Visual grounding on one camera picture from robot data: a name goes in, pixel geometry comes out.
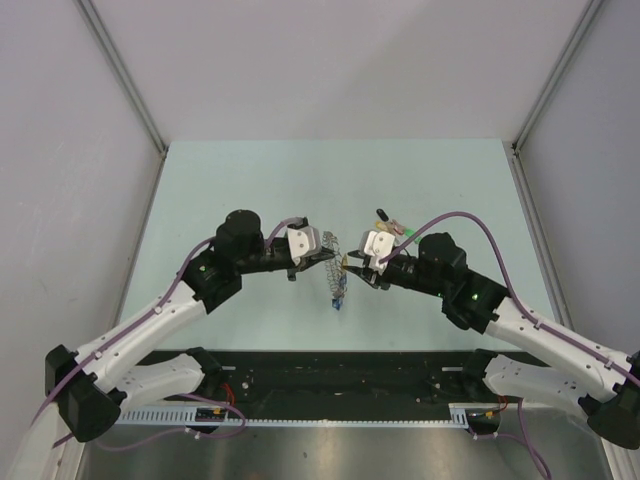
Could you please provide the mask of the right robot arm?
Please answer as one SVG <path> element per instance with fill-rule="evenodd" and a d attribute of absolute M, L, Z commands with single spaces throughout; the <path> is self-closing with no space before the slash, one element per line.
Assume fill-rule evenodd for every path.
<path fill-rule="evenodd" d="M 467 265 L 465 251 L 447 233 L 429 234 L 415 256 L 393 254 L 395 238 L 364 234 L 349 267 L 375 289 L 392 286 L 438 297 L 456 327 L 507 342 L 540 366 L 476 351 L 461 376 L 473 401 L 491 394 L 531 399 L 574 415 L 601 438 L 628 450 L 639 447 L 639 359 L 586 339 L 526 306 L 513 290 Z"/>

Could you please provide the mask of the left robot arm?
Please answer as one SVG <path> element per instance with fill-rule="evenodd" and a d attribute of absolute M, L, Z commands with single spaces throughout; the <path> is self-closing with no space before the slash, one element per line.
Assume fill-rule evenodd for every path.
<path fill-rule="evenodd" d="M 45 407 L 55 405 L 81 443 L 106 433 L 127 410 L 171 396 L 207 400 L 221 387 L 221 368 L 205 349 L 140 366 L 159 344 L 237 294 L 246 275 L 283 271 L 289 280 L 334 259 L 305 217 L 281 221 L 270 236 L 250 210 L 235 210 L 213 237 L 197 244 L 172 283 L 145 310 L 75 350 L 58 345 L 45 357 Z"/>

